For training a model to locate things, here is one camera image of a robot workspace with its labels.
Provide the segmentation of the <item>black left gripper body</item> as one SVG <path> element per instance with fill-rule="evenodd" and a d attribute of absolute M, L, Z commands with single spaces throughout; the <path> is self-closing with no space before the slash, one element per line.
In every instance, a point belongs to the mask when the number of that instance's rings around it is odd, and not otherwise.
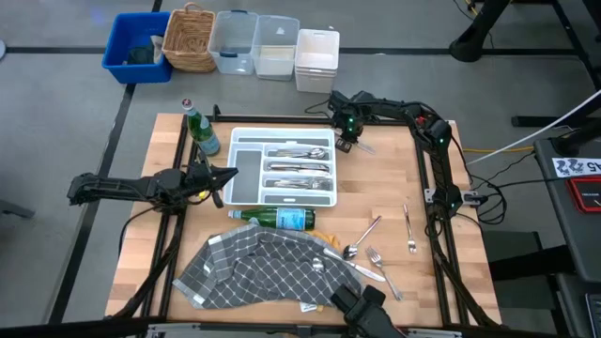
<path fill-rule="evenodd" d="M 213 179 L 213 168 L 216 167 L 208 162 L 194 162 L 187 166 L 187 175 L 185 177 L 185 197 L 190 198 L 193 195 L 208 192 L 202 200 L 211 196 L 212 191 L 216 191 L 215 180 Z"/>

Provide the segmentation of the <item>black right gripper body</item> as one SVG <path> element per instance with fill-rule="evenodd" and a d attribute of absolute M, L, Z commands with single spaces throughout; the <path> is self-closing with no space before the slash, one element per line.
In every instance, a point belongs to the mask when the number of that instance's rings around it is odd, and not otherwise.
<path fill-rule="evenodd" d="M 337 90 L 330 93 L 328 109 L 332 112 L 331 123 L 341 132 L 343 140 L 357 140 L 361 136 L 363 124 L 369 116 L 362 103 L 370 99 L 371 94 L 363 90 L 351 98 Z"/>

